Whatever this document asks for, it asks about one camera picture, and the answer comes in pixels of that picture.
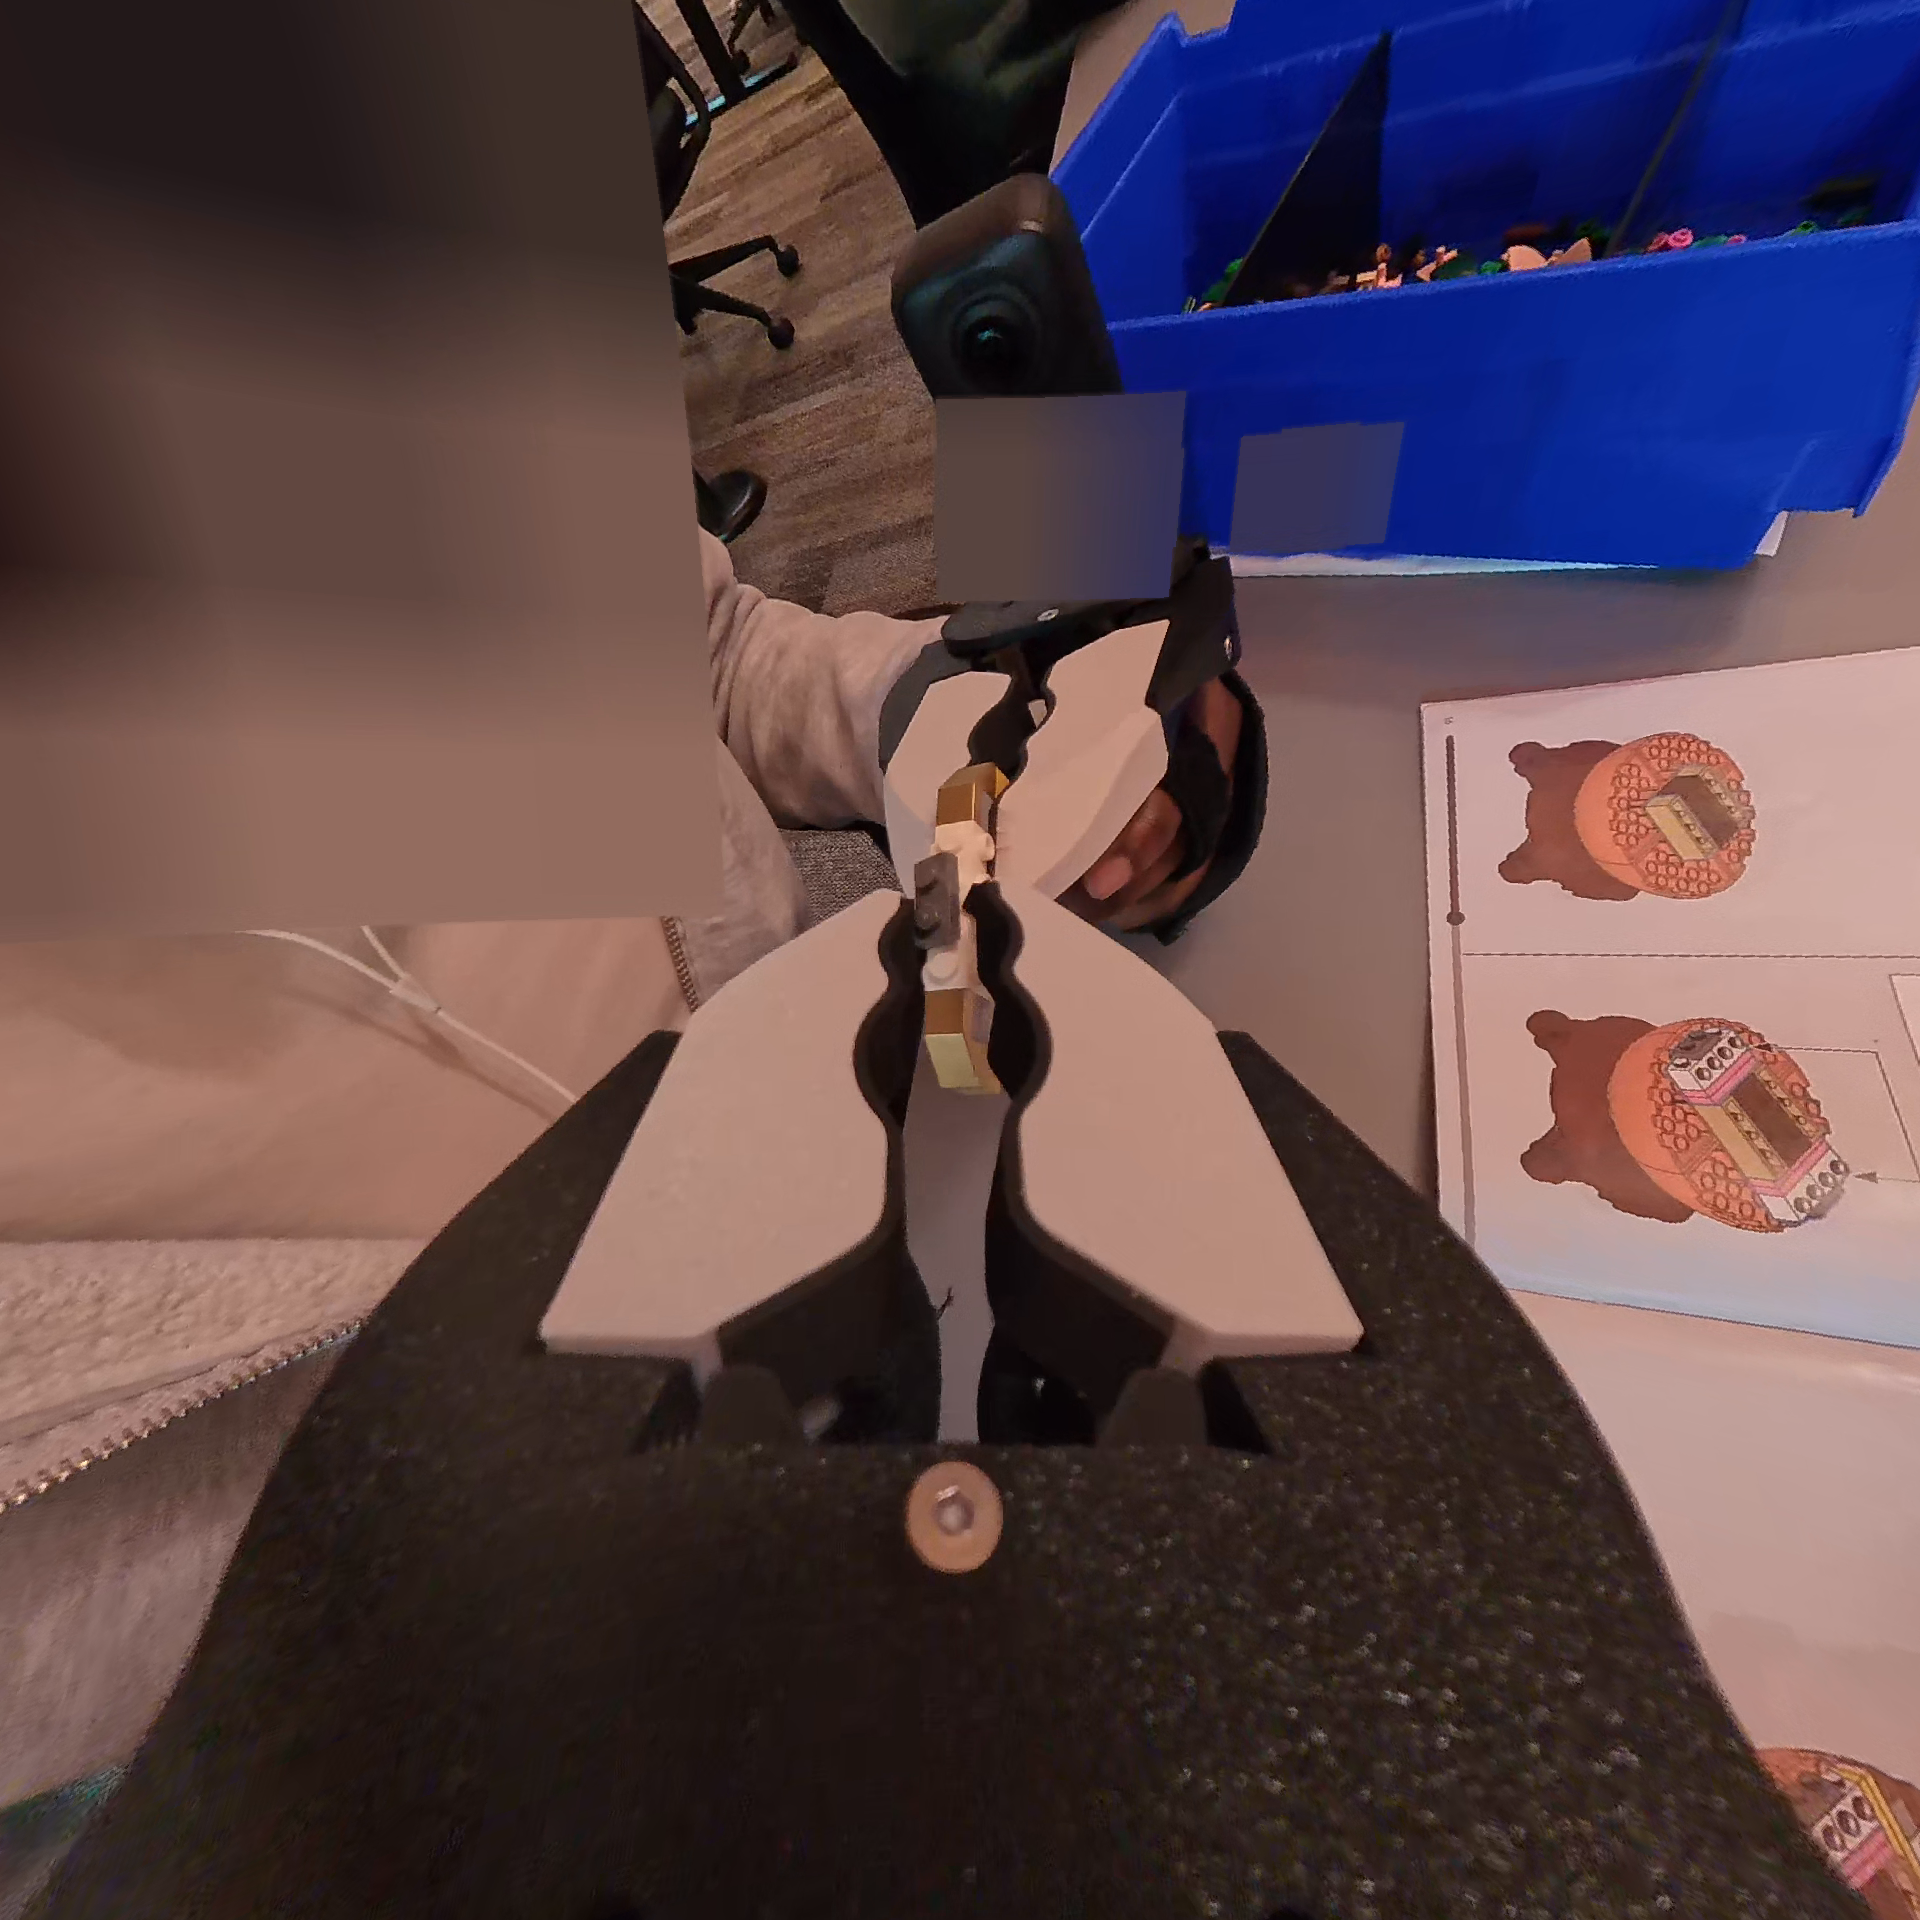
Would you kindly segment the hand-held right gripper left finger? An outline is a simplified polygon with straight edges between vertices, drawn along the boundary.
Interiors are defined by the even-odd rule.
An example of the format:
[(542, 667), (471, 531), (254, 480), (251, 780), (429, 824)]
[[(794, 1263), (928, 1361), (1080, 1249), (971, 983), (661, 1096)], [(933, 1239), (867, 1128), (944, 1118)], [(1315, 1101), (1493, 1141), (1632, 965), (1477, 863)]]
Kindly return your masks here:
[(906, 1270), (919, 968), (876, 891), (714, 995), (547, 1308), (554, 1352), (867, 1374)]

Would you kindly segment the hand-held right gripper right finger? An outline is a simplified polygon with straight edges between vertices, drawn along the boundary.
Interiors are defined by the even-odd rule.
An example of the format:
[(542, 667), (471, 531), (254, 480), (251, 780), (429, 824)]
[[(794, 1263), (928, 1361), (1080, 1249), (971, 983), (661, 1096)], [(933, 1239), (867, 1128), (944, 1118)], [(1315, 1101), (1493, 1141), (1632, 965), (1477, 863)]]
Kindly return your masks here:
[(1021, 884), (984, 889), (996, 1332), (1086, 1403), (1139, 1369), (1351, 1352), (1359, 1318), (1215, 1025)]

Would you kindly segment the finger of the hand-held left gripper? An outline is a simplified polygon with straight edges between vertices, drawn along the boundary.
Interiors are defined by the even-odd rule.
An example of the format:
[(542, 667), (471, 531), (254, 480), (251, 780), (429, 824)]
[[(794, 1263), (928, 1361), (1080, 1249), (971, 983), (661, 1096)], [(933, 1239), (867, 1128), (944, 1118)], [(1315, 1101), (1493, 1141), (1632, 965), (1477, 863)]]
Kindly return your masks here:
[(1162, 784), (1165, 732), (1147, 702), (1167, 627), (1112, 631), (1046, 673), (1046, 719), (1005, 789), (1005, 877), (1062, 899)]
[(939, 787), (981, 759), (996, 763), (1013, 781), (999, 795), (1015, 804), (1015, 822), (996, 829), (996, 872), (1046, 889), (1039, 815), (1032, 800), (1019, 798), (1032, 732), (1019, 678), (996, 669), (965, 669), (924, 685), (884, 766), (884, 829), (906, 899), (917, 891), (915, 868), (933, 853)]

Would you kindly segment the white yellow brick strip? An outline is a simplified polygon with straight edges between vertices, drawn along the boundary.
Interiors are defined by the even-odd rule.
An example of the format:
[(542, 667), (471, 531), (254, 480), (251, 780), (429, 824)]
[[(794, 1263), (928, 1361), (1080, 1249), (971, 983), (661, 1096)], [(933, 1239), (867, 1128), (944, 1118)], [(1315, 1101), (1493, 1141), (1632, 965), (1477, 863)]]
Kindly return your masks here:
[(1000, 1091), (990, 1062), (992, 995), (976, 966), (968, 894), (994, 877), (994, 815), (1004, 769), (976, 761), (949, 776), (935, 800), (933, 847), (915, 867), (915, 928), (922, 949), (924, 1048), (941, 1087)]

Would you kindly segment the pile of small colourful bricks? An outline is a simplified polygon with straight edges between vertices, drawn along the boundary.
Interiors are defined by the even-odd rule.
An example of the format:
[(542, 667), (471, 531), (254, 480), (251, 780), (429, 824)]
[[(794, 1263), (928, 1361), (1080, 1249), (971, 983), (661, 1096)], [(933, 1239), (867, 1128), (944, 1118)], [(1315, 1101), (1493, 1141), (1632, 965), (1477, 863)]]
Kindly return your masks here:
[[(1891, 222), (1880, 213), (1883, 176), (1852, 174), (1816, 182), (1802, 200), (1802, 216), (1774, 223), (1760, 239), (1803, 238), (1819, 232), (1853, 232)], [(1375, 244), (1357, 267), (1325, 267), (1319, 271), (1287, 271), (1275, 293), (1252, 293), (1250, 304), (1274, 304), (1309, 297), (1344, 297), (1387, 293), (1411, 283), (1496, 279), (1514, 271), (1544, 271), (1587, 267), (1611, 255), (1677, 255), (1702, 249), (1733, 249), (1752, 239), (1747, 230), (1668, 223), (1644, 236), (1596, 219), (1575, 223), (1514, 223), (1503, 229), (1494, 251), (1474, 253), (1462, 246), (1426, 246), (1414, 236), (1402, 246)]]

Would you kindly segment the white instruction booklet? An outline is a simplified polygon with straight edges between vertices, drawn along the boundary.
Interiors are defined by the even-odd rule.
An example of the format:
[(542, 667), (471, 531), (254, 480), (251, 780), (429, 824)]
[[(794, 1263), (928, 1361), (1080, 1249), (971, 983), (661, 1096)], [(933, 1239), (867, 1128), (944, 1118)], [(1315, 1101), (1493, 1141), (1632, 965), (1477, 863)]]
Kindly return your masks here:
[(1423, 808), (1443, 1211), (1915, 1915), (1918, 654), (1436, 702)]

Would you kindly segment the blue plastic bin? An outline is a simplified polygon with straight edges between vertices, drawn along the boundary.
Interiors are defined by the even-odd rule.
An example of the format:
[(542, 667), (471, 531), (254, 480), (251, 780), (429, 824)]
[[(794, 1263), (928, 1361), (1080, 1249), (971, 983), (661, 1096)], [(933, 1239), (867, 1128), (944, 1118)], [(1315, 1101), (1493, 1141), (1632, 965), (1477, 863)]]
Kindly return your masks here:
[[(1354, 552), (1733, 568), (1784, 511), (1861, 511), (1915, 397), (1915, 4), (1252, 4), (1170, 20), (1062, 148), (1125, 384), (1183, 392), (1183, 521), (1242, 448), (1398, 428)], [(1743, 246), (1202, 310), (1389, 37), (1375, 244), (1668, 223)], [(1861, 230), (1760, 239), (1831, 176)]]

